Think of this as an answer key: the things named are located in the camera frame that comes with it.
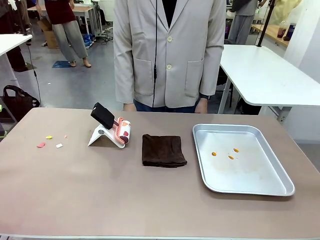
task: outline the bare foot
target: bare foot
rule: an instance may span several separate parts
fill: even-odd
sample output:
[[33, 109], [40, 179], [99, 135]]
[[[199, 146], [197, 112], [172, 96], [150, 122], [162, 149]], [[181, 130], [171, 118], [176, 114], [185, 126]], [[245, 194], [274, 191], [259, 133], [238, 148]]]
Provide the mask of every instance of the bare foot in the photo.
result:
[[77, 66], [77, 65], [76, 65], [76, 62], [75, 62], [75, 61], [70, 62], [70, 66], [73, 67], [73, 68], [75, 68], [75, 67]]
[[85, 57], [82, 59], [83, 60], [83, 64], [87, 67], [87, 68], [91, 68], [91, 64], [88, 62], [88, 59]]

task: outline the jacket sleeve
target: jacket sleeve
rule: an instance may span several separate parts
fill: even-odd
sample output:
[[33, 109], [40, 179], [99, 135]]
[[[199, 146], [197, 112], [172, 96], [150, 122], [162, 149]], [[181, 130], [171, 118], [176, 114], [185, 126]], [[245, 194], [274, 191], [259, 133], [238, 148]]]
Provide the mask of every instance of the jacket sleeve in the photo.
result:
[[203, 60], [200, 93], [212, 96], [216, 92], [220, 61], [226, 31], [226, 1], [214, 0], [208, 22], [208, 35]]
[[116, 0], [113, 26], [115, 96], [118, 102], [134, 102], [132, 35], [128, 0]]

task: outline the yellow cloth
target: yellow cloth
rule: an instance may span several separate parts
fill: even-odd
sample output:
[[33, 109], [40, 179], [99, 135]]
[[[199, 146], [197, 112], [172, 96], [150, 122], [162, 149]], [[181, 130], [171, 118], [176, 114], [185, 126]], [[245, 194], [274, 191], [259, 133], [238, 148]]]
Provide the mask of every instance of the yellow cloth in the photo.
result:
[[301, 1], [302, 0], [276, 0], [270, 24], [279, 25], [282, 21], [285, 21], [292, 9], [296, 8]]

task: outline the tray rim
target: tray rim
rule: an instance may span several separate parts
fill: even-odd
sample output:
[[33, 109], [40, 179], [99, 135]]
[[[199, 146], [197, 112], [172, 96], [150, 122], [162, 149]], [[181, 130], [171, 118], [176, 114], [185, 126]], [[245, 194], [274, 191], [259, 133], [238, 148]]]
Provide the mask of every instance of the tray rim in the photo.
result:
[[[197, 126], [203, 126], [203, 125], [220, 125], [220, 126], [241, 126], [241, 127], [250, 127], [250, 128], [253, 128], [255, 130], [257, 130], [261, 136], [263, 137], [263, 140], [268, 144], [270, 150], [272, 151], [273, 155], [276, 157], [280, 167], [282, 168], [283, 172], [285, 173], [285, 175], [287, 176], [290, 184], [292, 185], [293, 187], [293, 190], [292, 192], [288, 193], [288, 194], [264, 194], [264, 193], [257, 193], [257, 192], [247, 192], [247, 191], [229, 191], [229, 190], [217, 190], [213, 187], [211, 187], [206, 179], [205, 179], [205, 176], [204, 176], [204, 171], [203, 171], [203, 167], [202, 167], [202, 163], [201, 163], [201, 158], [200, 158], [200, 153], [199, 153], [199, 148], [198, 148], [198, 144], [197, 144], [197, 140], [196, 140], [196, 132], [195, 132], [195, 128]], [[290, 196], [293, 196], [296, 192], [296, 187], [294, 185], [294, 183], [292, 182], [290, 176], [288, 175], [287, 171], [285, 170], [285, 168], [282, 166], [280, 160], [278, 159], [278, 157], [276, 156], [276, 154], [274, 153], [273, 149], [270, 147], [268, 141], [266, 140], [265, 136], [263, 135], [263, 133], [258, 129], [256, 128], [255, 126], [251, 126], [251, 125], [244, 125], [244, 124], [219, 124], [219, 123], [199, 123], [199, 124], [196, 124], [193, 126], [192, 128], [192, 134], [193, 134], [193, 140], [194, 140], [194, 145], [195, 145], [195, 149], [196, 149], [196, 155], [198, 157], [198, 162], [199, 162], [199, 168], [200, 168], [200, 172], [201, 172], [201, 177], [202, 177], [202, 181], [203, 183], [205, 184], [205, 186], [210, 189], [211, 191], [215, 192], [215, 193], [224, 193], [224, 194], [246, 194], [246, 195], [259, 195], [259, 196], [275, 196], [275, 197], [290, 197]]]

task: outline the bag handle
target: bag handle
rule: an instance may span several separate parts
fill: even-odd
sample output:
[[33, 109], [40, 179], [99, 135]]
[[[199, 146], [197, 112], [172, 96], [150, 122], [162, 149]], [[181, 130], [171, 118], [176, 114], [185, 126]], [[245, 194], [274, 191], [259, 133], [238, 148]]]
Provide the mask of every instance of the bag handle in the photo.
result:
[[13, 86], [13, 85], [7, 85], [4, 87], [3, 89], [3, 96], [4, 97], [8, 97], [8, 92], [7, 90], [12, 90], [15, 92], [15, 96], [22, 96], [22, 97], [31, 97], [32, 98], [32, 104], [34, 108], [37, 108], [40, 106], [40, 102], [38, 101], [38, 99], [36, 99], [35, 97], [31, 96], [29, 93], [27, 93], [26, 91], [23, 91], [20, 87], [17, 86]]

